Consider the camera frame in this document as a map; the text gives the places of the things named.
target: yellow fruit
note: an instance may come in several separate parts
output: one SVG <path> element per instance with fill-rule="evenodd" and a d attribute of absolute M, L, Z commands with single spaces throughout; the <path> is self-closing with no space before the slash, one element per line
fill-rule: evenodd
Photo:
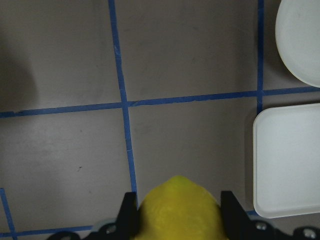
<path fill-rule="evenodd" d="M 174 176 L 151 190 L 138 210 L 134 240 L 226 240 L 220 207 L 203 187 Z"/>

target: white tray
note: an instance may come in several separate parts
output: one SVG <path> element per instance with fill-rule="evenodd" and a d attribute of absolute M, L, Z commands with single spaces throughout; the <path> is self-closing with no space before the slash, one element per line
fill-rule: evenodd
<path fill-rule="evenodd" d="M 253 204 L 264 218 L 320 212 L 320 103 L 269 108 L 256 117 Z"/>

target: white plate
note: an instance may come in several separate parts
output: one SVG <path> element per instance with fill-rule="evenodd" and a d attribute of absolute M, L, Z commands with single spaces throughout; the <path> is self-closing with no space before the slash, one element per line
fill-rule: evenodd
<path fill-rule="evenodd" d="M 320 212 L 320 103 L 269 108 L 256 117 L 253 204 L 264 218 Z"/>
<path fill-rule="evenodd" d="M 320 87 L 320 1 L 282 0 L 275 41 L 289 71 L 302 82 Z"/>

